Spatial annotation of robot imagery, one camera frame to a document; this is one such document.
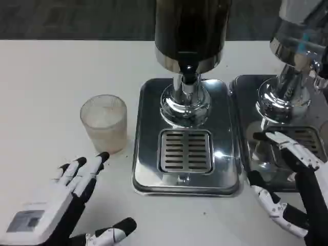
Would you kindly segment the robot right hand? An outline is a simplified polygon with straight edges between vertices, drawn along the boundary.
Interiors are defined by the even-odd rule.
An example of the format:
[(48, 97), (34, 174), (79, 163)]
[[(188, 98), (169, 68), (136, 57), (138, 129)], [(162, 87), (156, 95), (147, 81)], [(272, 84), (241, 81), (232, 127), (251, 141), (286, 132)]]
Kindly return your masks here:
[(327, 245), (327, 162), (279, 131), (256, 132), (253, 137), (278, 147), (282, 158), (295, 173), (295, 185), (305, 212), (282, 203), (260, 173), (250, 171), (248, 182), (262, 208), (273, 222), (303, 239), (306, 245)]

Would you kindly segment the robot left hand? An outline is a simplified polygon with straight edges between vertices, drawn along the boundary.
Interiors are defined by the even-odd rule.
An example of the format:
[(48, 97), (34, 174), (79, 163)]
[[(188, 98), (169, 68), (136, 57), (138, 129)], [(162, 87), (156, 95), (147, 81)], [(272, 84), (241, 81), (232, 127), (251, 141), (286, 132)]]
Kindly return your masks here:
[(101, 152), (60, 166), (49, 185), (14, 213), (1, 245), (116, 245), (132, 234), (137, 223), (127, 217), (92, 234), (72, 236), (109, 157)]

